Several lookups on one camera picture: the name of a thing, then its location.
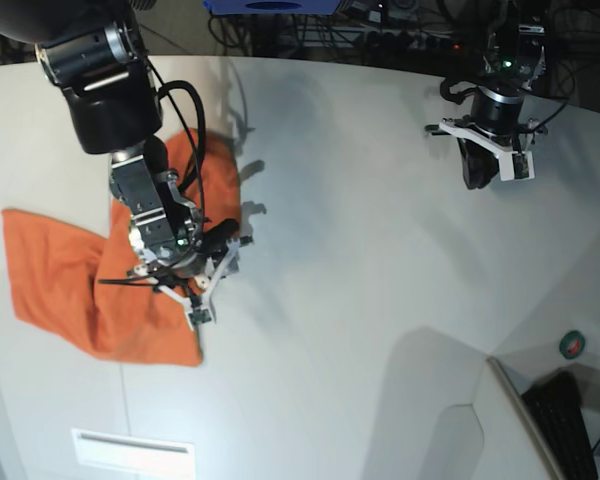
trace orange cloth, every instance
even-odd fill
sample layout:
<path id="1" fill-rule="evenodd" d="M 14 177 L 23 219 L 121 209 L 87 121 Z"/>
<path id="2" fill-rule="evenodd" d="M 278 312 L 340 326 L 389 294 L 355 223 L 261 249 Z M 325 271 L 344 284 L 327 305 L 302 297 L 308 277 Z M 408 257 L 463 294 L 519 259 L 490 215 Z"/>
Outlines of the orange cloth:
<path id="1" fill-rule="evenodd" d="M 185 132 L 166 145 L 170 168 L 183 178 L 191 154 Z M 205 229 L 226 218 L 240 221 L 236 168 L 226 145 L 212 135 L 207 135 L 202 179 L 210 219 Z M 186 193 L 198 204 L 198 182 Z M 97 283 L 100 278 L 125 278 L 139 262 L 127 237 L 126 207 L 113 201 L 108 240 L 19 210 L 4 210 L 2 216 L 11 295 L 19 319 L 101 359 L 200 364 L 202 353 L 178 303 L 150 288 Z"/>

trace white table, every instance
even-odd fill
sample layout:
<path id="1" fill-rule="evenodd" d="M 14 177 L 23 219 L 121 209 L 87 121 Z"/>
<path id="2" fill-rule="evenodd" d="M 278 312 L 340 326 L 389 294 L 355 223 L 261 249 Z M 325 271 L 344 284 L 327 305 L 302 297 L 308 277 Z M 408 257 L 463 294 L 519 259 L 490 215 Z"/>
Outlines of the white table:
<path id="1" fill-rule="evenodd" d="M 194 443 L 201 480 L 417 478 L 440 413 L 473 402 L 485 357 L 600 233 L 600 115 L 568 108 L 550 124 L 537 179 L 469 192 L 455 141 L 422 134 L 469 108 L 443 102 L 440 79 L 155 62 L 198 88 L 211 129 L 248 132 L 238 166 L 265 167 L 242 197 L 267 214 L 251 217 L 255 245 L 215 294 L 194 370 L 99 362 L 15 320 L 0 224 L 0 388 L 29 478 L 133 478 L 77 466 L 71 427 Z M 164 107 L 167 138 L 180 127 Z M 554 108 L 528 99 L 523 117 Z M 106 234 L 106 175 L 39 69 L 0 67 L 0 209 Z M 531 446 L 507 451 L 510 435 L 485 429 L 476 478 L 503 478 L 494 451 L 511 478 L 541 478 Z"/>

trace white vent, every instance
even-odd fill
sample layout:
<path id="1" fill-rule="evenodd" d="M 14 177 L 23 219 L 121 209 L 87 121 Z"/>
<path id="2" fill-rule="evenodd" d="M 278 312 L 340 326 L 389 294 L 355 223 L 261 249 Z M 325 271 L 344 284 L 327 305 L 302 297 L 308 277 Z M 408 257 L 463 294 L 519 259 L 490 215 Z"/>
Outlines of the white vent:
<path id="1" fill-rule="evenodd" d="M 195 480 L 193 445 L 73 429 L 80 465 L 172 480 Z"/>

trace white tabletop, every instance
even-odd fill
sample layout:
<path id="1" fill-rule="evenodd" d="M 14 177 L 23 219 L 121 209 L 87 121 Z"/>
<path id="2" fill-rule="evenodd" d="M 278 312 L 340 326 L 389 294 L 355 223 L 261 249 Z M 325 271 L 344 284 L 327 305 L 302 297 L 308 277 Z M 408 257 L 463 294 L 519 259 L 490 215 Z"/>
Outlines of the white tabletop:
<path id="1" fill-rule="evenodd" d="M 194 443 L 202 480 L 417 478 L 440 413 L 473 401 L 485 356 L 600 232 L 600 115 L 567 108 L 535 148 L 535 180 L 470 192 L 455 141 L 422 134 L 469 108 L 443 102 L 440 79 L 282 60 L 155 63 L 196 86 L 211 129 L 238 138 L 240 169 L 264 162 L 242 198 L 267 214 L 251 217 L 255 244 L 215 295 L 201 368 L 123 366 L 121 380 L 117 365 L 0 307 L 1 388 L 28 471 L 127 478 L 72 463 L 68 429 L 82 427 Z M 180 127 L 164 108 L 168 138 Z M 554 108 L 527 99 L 522 117 Z M 0 68 L 0 208 L 106 234 L 106 172 L 37 66 Z"/>

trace blue object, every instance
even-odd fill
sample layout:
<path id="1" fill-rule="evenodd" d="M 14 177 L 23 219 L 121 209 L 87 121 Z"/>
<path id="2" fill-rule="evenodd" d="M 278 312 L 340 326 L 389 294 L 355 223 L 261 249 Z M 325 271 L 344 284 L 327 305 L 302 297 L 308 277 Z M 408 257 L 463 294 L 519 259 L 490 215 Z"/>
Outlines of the blue object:
<path id="1" fill-rule="evenodd" d="M 202 5 L 216 15 L 231 14 L 274 14 L 312 13 L 329 15 L 341 0 L 294 0 L 281 2 L 259 2 L 254 0 L 204 0 Z"/>

